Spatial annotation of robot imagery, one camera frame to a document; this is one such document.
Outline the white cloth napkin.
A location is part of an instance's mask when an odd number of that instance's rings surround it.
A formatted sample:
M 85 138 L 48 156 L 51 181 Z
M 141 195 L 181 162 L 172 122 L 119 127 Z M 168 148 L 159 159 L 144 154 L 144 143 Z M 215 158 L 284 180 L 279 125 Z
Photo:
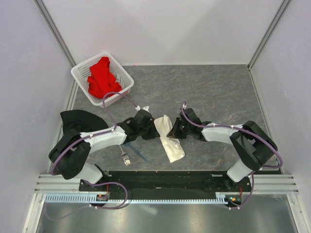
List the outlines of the white cloth napkin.
M 185 152 L 178 139 L 169 138 L 167 134 L 173 129 L 172 122 L 167 115 L 154 120 L 155 128 L 170 163 L 174 163 L 185 156 Z

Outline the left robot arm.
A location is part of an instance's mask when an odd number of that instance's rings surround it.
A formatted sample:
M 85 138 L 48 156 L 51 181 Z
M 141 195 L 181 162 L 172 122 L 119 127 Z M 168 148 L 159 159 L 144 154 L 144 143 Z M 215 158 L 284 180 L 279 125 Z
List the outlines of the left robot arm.
M 143 140 L 159 137 L 155 119 L 144 109 L 112 127 L 101 117 L 84 110 L 63 111 L 60 116 L 63 136 L 49 153 L 51 174 L 62 175 L 65 180 L 76 177 L 87 180 L 96 191 L 105 189 L 107 180 L 96 165 L 86 162 L 90 154 L 127 144 L 138 137 Z

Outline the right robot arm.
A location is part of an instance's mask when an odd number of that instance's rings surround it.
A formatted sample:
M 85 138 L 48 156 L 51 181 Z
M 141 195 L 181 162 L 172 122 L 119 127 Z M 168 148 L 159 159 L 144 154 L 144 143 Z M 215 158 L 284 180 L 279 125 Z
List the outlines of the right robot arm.
M 182 107 L 167 137 L 186 139 L 188 135 L 199 141 L 220 142 L 234 147 L 239 159 L 222 180 L 228 191 L 234 191 L 244 177 L 260 170 L 272 156 L 277 155 L 276 144 L 255 122 L 224 125 L 201 121 L 193 109 Z

